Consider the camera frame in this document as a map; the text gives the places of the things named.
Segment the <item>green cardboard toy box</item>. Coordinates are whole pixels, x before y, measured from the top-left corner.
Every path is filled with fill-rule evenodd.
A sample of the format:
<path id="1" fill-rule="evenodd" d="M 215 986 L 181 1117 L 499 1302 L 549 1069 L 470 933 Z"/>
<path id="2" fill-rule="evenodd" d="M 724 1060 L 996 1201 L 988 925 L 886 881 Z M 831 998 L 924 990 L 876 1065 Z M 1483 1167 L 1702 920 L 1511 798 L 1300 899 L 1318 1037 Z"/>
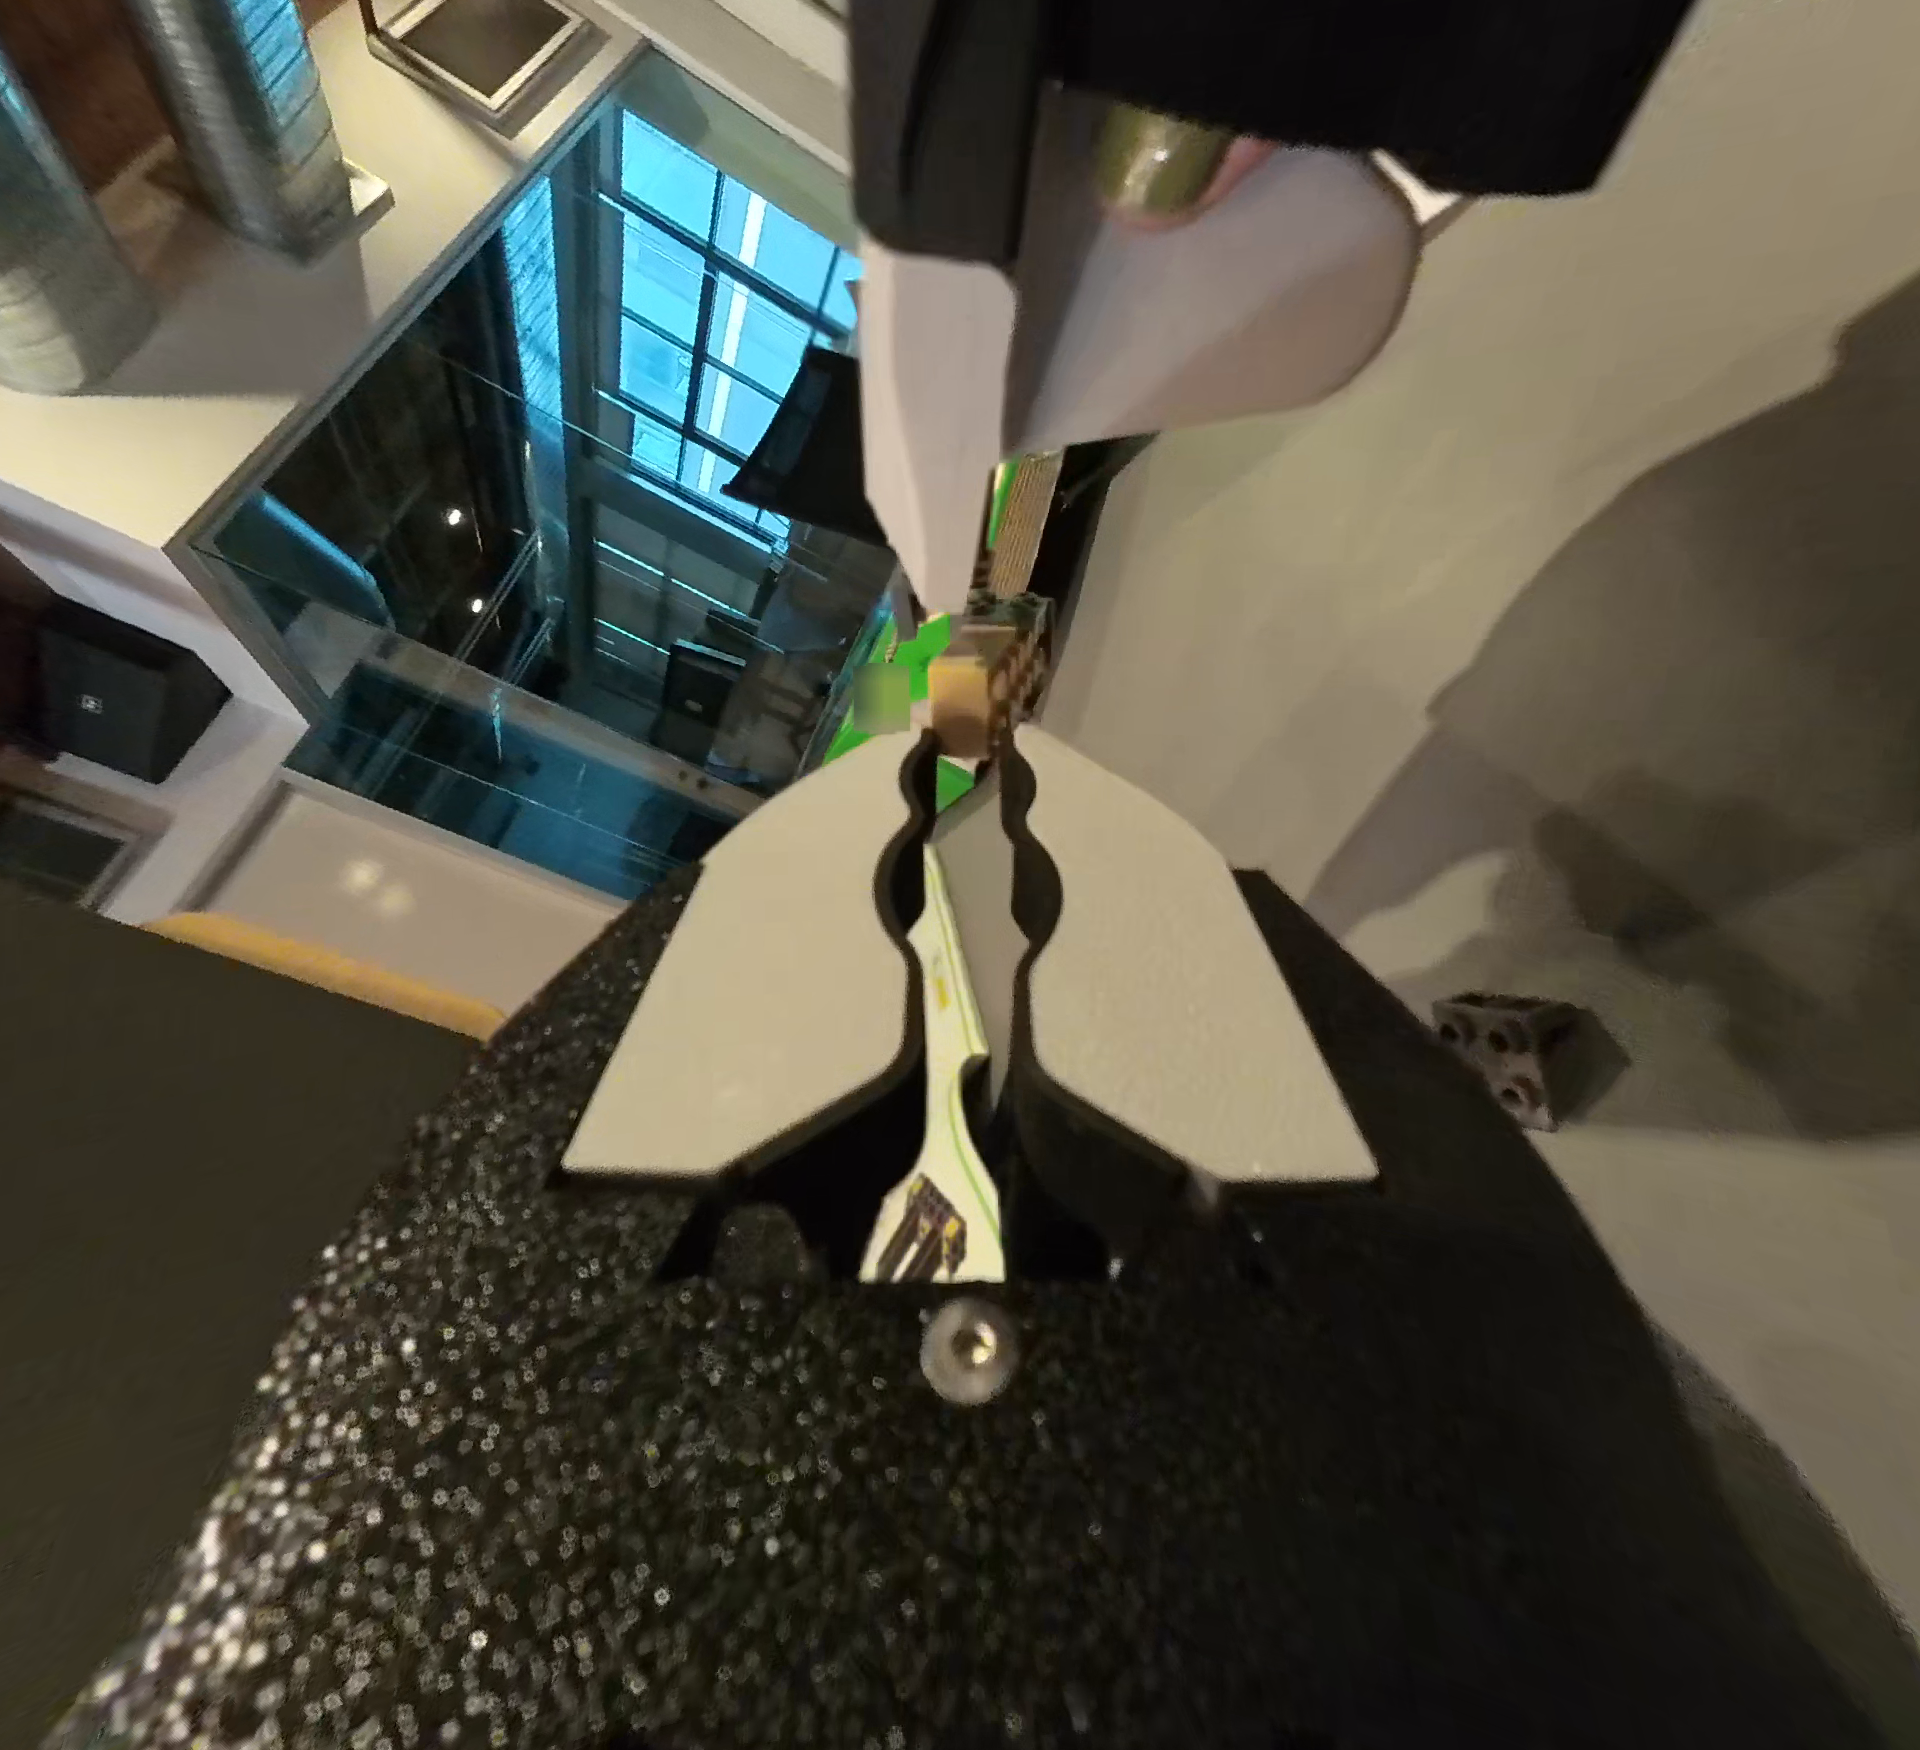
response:
<path id="1" fill-rule="evenodd" d="M 928 614 L 904 574 L 888 582 L 874 622 L 858 636 L 842 678 L 803 761 L 803 773 L 821 769 L 874 734 L 930 729 L 928 668 L 947 647 L 988 654 L 983 625 L 993 603 L 1036 593 L 1053 603 L 1053 664 L 1060 637 L 1065 582 L 1071 574 L 1069 506 L 1063 479 L 1066 449 L 1031 452 L 996 467 L 983 510 L 982 539 L 966 606 Z M 944 815 L 971 794 L 989 773 L 989 758 L 941 752 L 934 778 L 934 810 Z"/>

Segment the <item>black speaker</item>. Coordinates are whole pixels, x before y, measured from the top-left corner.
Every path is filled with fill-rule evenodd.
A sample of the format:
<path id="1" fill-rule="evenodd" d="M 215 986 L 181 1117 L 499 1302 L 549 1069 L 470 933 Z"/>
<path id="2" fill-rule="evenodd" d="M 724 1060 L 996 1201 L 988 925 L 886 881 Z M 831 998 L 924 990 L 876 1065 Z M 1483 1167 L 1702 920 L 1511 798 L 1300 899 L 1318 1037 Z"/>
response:
<path id="1" fill-rule="evenodd" d="M 147 785 L 174 777 L 229 700 L 192 650 L 65 596 L 37 614 L 36 655 L 37 739 Z"/>

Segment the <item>dark grey square brick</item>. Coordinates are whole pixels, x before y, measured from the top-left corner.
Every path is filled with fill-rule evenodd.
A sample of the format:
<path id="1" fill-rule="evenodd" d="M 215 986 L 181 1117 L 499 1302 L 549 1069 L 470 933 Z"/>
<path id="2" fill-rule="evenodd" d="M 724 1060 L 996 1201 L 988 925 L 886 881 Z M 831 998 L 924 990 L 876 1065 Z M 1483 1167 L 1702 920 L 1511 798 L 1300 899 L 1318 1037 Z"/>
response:
<path id="1" fill-rule="evenodd" d="M 1462 992 L 1431 1004 L 1431 1029 L 1494 1102 L 1528 1131 L 1570 1117 L 1581 1011 L 1569 1001 Z"/>

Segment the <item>person's right hand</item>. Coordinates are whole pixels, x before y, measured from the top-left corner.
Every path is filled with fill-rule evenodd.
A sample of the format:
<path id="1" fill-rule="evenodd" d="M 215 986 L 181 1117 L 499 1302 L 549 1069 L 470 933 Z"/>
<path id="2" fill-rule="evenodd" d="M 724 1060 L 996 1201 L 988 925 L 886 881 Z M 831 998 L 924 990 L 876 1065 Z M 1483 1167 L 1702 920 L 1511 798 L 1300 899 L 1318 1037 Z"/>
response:
<path id="1" fill-rule="evenodd" d="M 1096 131 L 1093 182 L 1114 221 L 1173 229 L 1221 204 L 1275 150 L 1259 137 L 1112 102 Z"/>

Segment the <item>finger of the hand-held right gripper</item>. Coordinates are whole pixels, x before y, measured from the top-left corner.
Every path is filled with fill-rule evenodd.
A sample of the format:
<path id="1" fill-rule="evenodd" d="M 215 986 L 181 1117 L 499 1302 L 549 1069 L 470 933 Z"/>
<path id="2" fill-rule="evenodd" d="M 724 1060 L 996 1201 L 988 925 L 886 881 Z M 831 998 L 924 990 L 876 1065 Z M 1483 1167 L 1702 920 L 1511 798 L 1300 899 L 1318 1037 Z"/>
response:
<path id="1" fill-rule="evenodd" d="M 971 589 L 1014 319 L 999 270 L 860 237 L 860 479 L 930 614 Z"/>

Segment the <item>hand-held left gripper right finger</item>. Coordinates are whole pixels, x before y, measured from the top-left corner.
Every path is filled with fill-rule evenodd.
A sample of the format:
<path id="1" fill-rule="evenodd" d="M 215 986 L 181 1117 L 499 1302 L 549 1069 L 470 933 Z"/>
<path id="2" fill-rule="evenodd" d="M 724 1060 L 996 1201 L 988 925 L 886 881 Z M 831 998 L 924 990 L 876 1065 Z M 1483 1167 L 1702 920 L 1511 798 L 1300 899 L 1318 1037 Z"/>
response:
<path id="1" fill-rule="evenodd" d="M 979 818 L 979 1012 L 1048 1191 L 1378 1180 L 1235 875 L 1182 816 L 1018 729 Z"/>

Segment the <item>silver ventilation duct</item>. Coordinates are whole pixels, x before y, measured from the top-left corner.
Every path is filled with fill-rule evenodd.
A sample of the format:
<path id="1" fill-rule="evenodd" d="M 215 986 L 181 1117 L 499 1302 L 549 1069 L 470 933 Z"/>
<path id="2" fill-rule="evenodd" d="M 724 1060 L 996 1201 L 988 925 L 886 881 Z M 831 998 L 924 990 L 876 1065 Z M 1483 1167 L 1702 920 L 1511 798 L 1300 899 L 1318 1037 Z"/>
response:
<path id="1" fill-rule="evenodd" d="M 185 175 L 237 240 L 300 263 L 353 224 L 296 0 L 120 0 Z"/>
<path id="2" fill-rule="evenodd" d="M 88 393 L 148 339 L 156 302 L 2 60 L 2 384 Z"/>

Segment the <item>white cabinet door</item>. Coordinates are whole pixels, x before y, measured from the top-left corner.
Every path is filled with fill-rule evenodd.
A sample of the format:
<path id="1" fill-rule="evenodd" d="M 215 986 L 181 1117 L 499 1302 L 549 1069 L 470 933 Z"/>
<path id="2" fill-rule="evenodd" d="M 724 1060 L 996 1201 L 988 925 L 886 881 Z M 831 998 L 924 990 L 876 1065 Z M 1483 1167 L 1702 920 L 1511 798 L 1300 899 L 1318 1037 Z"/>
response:
<path id="1" fill-rule="evenodd" d="M 280 771 L 194 885 L 194 907 L 353 951 L 419 948 L 458 924 L 506 922 L 582 943 L 629 897 L 473 845 L 415 816 Z"/>

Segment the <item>dark panel yellow frame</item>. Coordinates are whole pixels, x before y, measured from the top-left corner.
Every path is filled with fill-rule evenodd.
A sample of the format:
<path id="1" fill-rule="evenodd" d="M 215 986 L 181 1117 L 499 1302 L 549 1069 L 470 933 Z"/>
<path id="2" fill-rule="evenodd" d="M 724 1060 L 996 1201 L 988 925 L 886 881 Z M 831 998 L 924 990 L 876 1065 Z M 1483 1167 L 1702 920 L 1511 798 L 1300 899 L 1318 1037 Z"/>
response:
<path id="1" fill-rule="evenodd" d="M 130 1640 L 317 1259 L 476 1053 L 3 888 L 3 1746 Z"/>

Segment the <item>grey desk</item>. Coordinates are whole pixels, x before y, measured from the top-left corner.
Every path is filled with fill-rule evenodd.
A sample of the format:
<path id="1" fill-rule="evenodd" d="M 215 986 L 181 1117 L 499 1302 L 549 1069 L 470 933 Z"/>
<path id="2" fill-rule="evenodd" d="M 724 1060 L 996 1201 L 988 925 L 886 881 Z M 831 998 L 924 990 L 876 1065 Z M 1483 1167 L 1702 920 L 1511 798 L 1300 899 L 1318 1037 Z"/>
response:
<path id="1" fill-rule="evenodd" d="M 1916 1519 L 1917 0 L 1702 0 L 1307 413 L 1105 505 L 1047 723 L 1418 1012 L 1620 1047 L 1538 1149 L 1862 1549 Z"/>

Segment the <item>open instruction booklet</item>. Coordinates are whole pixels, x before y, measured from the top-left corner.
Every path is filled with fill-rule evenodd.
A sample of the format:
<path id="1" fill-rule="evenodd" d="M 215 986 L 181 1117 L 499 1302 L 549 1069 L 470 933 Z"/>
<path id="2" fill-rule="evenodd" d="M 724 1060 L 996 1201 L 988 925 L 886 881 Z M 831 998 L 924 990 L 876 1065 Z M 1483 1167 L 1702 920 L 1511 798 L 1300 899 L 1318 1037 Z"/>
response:
<path id="1" fill-rule="evenodd" d="M 999 1283 L 999 1200 L 971 1135 L 989 1107 L 983 1023 L 944 867 L 924 850 L 924 910 L 907 933 L 922 971 L 926 1109 L 916 1159 L 886 1193 L 860 1283 Z"/>

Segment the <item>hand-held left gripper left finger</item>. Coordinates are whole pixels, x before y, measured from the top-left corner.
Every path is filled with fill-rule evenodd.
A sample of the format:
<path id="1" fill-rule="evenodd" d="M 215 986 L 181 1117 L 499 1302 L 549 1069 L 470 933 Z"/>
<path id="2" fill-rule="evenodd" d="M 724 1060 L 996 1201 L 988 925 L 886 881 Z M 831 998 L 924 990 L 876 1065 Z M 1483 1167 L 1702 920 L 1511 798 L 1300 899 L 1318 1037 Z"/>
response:
<path id="1" fill-rule="evenodd" d="M 563 1155 L 711 1184 L 892 1077 L 916 1034 L 922 732 L 870 736 L 708 850 Z"/>

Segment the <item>yellow and grey brick assembly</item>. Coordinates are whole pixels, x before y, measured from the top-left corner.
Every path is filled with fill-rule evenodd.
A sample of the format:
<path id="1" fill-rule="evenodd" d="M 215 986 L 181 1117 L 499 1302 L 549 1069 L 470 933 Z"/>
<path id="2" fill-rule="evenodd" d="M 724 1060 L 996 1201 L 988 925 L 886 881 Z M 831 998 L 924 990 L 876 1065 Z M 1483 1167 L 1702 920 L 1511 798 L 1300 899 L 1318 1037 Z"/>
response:
<path id="1" fill-rule="evenodd" d="M 988 727 L 1017 727 L 1044 691 L 1053 664 L 1053 603 L 1021 593 L 993 603 L 983 625 L 988 646 Z"/>

